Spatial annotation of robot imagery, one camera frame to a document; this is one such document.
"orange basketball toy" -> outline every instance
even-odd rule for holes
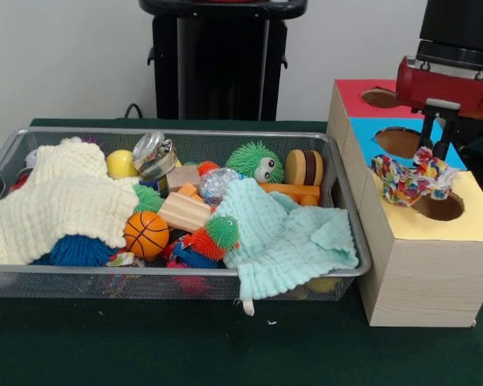
[[[157,213],[140,211],[127,221],[123,237],[129,252],[140,259],[154,261],[167,246],[170,233],[167,223]]]

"black cable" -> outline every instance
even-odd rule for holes
[[[126,113],[124,114],[124,116],[123,116],[123,117],[124,117],[124,118],[128,118],[128,117],[129,117],[129,114],[130,114],[130,111],[131,111],[133,108],[134,108],[134,109],[136,109],[136,111],[138,112],[138,118],[142,119],[142,118],[143,118],[143,113],[142,113],[142,110],[141,110],[141,109],[139,108],[139,106],[138,106],[138,105],[136,105],[135,103],[131,103],[131,104],[129,105],[129,107],[127,108],[127,111],[126,111]]]

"metal basket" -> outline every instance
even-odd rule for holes
[[[0,149],[0,198],[15,183],[29,152],[78,136],[102,144],[108,154],[132,149],[148,129],[69,129],[29,127],[13,133]],[[318,133],[255,133],[164,130],[184,162],[212,160],[225,165],[229,155],[250,141],[262,141],[284,160],[290,150],[317,150],[325,171],[320,204],[346,207],[359,266],[332,271],[272,299],[338,301],[354,278],[370,268],[370,254],[336,143]],[[234,269],[73,268],[0,265],[0,298],[235,299],[240,282]]]

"wooden box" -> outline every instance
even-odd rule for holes
[[[361,94],[373,86],[394,91],[392,80],[336,81],[328,120],[373,256],[373,268],[359,281],[369,324],[472,326],[483,303],[483,192],[451,149],[448,163],[462,169],[454,196],[443,202],[426,197],[409,208],[384,200],[370,160],[388,154],[411,164],[396,155],[405,149],[394,146],[411,142],[415,150],[422,116],[404,107],[368,106]],[[404,133],[383,142],[380,133],[390,128]],[[441,131],[437,125],[431,138]]]

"cream knitted blanket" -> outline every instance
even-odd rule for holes
[[[137,179],[110,179],[104,154],[90,143],[41,146],[37,159],[23,187],[0,200],[0,264],[30,264],[66,235],[124,247]]]

